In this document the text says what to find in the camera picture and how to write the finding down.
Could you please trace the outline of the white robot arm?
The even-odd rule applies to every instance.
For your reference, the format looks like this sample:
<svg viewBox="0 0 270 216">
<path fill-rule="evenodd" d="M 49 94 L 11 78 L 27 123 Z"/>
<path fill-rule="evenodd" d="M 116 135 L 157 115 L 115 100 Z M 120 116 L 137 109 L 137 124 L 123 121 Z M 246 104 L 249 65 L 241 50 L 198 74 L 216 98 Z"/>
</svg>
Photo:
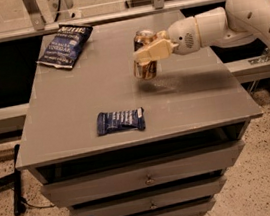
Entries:
<svg viewBox="0 0 270 216">
<path fill-rule="evenodd" d="M 202 47 L 247 44 L 255 38 L 270 49 L 270 0 L 226 0 L 219 7 L 174 22 L 134 52 L 139 63 L 187 55 Z"/>
</svg>

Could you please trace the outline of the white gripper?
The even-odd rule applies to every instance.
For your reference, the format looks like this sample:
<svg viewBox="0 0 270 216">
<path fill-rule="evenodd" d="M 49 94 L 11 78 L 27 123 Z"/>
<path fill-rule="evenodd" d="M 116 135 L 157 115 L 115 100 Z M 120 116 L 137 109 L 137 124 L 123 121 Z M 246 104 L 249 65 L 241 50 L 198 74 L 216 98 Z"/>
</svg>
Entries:
<svg viewBox="0 0 270 216">
<path fill-rule="evenodd" d="M 196 19 L 193 16 L 174 22 L 168 28 L 168 34 L 162 30 L 156 35 L 159 39 L 134 52 L 134 61 L 142 63 L 162 60 L 172 53 L 187 55 L 201 48 Z"/>
</svg>

